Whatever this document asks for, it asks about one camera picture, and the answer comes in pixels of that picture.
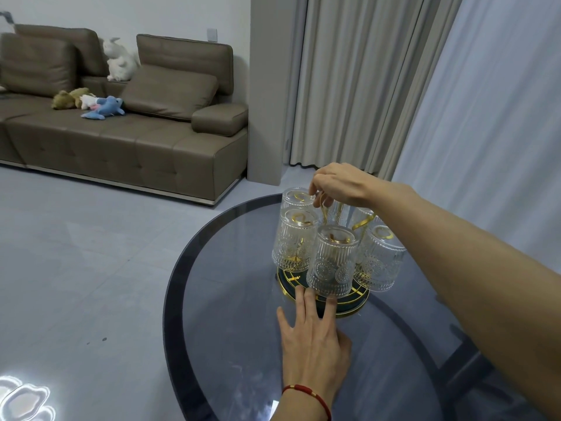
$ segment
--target sofa metal base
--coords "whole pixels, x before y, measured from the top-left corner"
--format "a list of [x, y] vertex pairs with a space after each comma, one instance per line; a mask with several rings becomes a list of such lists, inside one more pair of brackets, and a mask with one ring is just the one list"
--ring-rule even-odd
[[204, 198], [195, 198], [194, 196], [187, 196], [187, 195], [181, 195], [181, 194], [175, 194], [173, 192], [167, 192], [165, 190], [158, 190], [158, 189], [151, 189], [149, 187], [143, 187], [143, 186], [136, 186], [134, 184], [126, 184], [126, 183], [119, 183], [119, 182], [114, 182], [112, 180], [105, 180], [103, 178], [95, 178], [95, 177], [89, 177], [89, 176], [83, 176], [80, 174], [74, 174], [74, 173], [67, 173], [66, 171], [60, 171], [60, 170], [53, 170], [50, 168], [43, 168], [43, 167], [36, 167], [34, 165], [24, 165], [24, 164], [19, 164], [16, 162], [11, 162], [11, 161], [4, 161], [2, 159], [0, 159], [0, 164], [6, 164], [6, 165], [11, 165], [13, 167], [20, 167], [20, 168], [25, 168], [25, 169], [32, 169], [32, 170], [37, 170], [37, 171], [43, 171], [46, 173], [51, 173], [51, 174], [56, 174], [56, 175], [60, 175], [60, 176], [67, 176], [67, 177], [73, 177], [73, 178], [79, 178], [81, 180], [88, 180], [90, 182], [96, 182], [96, 183], [103, 183], [103, 184], [109, 184], [111, 186], [118, 186], [118, 187], [124, 187], [126, 189], [133, 189], [133, 190], [138, 190], [141, 192], [150, 192], [151, 194], [156, 194], [156, 195], [163, 195], [163, 196], [169, 196], [170, 198], [179, 198], [179, 199], [184, 199], [187, 201], [192, 201], [192, 202], [196, 202], [199, 204], [204, 204], [204, 205], [216, 205], [220, 199], [222, 199], [222, 197], [225, 196], [225, 194], [228, 193], [228, 191], [234, 187], [234, 185], [236, 183], [238, 183], [240, 181], [240, 177], [236, 178], [234, 180], [234, 182], [232, 182], [227, 188], [226, 190], [224, 190], [224, 192], [222, 192], [218, 198], [216, 198], [214, 201], [211, 199], [204, 199]]

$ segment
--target blue plush toy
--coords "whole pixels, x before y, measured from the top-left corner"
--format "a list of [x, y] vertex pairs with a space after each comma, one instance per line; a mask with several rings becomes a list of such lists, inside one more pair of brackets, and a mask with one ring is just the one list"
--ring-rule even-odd
[[105, 117], [110, 115], [124, 115], [124, 111], [121, 109], [123, 105], [123, 99], [117, 99], [113, 96], [108, 98], [99, 98], [98, 105], [100, 105], [94, 111], [86, 112], [82, 115], [82, 118], [87, 118], [89, 120], [105, 120]]

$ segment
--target left hand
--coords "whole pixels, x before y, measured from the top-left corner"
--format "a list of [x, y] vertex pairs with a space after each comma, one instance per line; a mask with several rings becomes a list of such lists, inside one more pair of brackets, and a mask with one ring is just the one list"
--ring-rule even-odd
[[296, 324], [292, 328], [282, 308], [277, 318], [282, 336], [284, 385], [309, 387], [331, 408], [351, 364], [351, 340], [337, 330], [337, 299], [327, 299], [318, 317], [315, 292], [296, 287]]

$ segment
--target hand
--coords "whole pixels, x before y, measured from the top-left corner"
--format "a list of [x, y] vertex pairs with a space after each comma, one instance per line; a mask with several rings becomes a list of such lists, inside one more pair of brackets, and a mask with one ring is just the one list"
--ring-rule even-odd
[[331, 163], [315, 172], [310, 195], [319, 192], [314, 201], [316, 207], [320, 202], [331, 206], [335, 199], [348, 205], [373, 208], [376, 189], [388, 183], [350, 164]]
[[296, 324], [291, 328], [282, 308], [277, 318], [282, 336], [284, 385], [309, 387], [331, 408], [351, 364], [351, 340], [335, 325], [337, 300], [328, 299], [318, 317], [314, 290], [296, 287]]

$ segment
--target red string bracelet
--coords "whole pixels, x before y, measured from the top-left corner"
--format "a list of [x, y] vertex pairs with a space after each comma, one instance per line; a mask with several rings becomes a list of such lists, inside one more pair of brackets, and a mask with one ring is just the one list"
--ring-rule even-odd
[[298, 390], [298, 391], [301, 391], [301, 392], [303, 392], [307, 395], [310, 395], [310, 396], [316, 398], [317, 401], [323, 406], [323, 409], [325, 409], [325, 412], [327, 413], [327, 421], [331, 421], [331, 411], [329, 410], [329, 407], [327, 406], [327, 403], [325, 403], [325, 400], [323, 400], [320, 396], [318, 396], [316, 393], [314, 393], [314, 391], [312, 389], [310, 389], [309, 387], [306, 387], [306, 386], [302, 386], [300, 384], [294, 384], [293, 386], [286, 386], [284, 389], [282, 389], [282, 392], [284, 393], [288, 389]]

